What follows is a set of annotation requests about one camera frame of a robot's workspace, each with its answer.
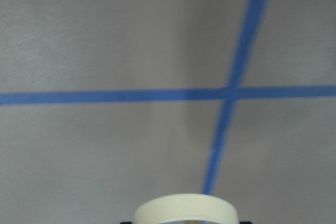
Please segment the blue and cream bell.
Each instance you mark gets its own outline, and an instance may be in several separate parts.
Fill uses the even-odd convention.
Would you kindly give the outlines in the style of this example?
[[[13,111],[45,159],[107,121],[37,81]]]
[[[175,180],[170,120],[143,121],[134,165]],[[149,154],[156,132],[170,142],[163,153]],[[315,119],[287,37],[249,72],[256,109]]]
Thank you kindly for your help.
[[[230,203],[204,194],[175,194],[144,203],[134,213],[134,223],[207,221],[239,223],[237,210]]]

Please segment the brown paper table cover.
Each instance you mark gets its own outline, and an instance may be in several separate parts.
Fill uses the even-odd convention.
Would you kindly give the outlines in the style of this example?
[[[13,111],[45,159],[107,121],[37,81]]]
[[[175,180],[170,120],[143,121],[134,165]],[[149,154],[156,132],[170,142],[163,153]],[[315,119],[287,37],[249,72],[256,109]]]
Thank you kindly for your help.
[[[1,0],[1,223],[211,193],[335,223],[335,0]]]

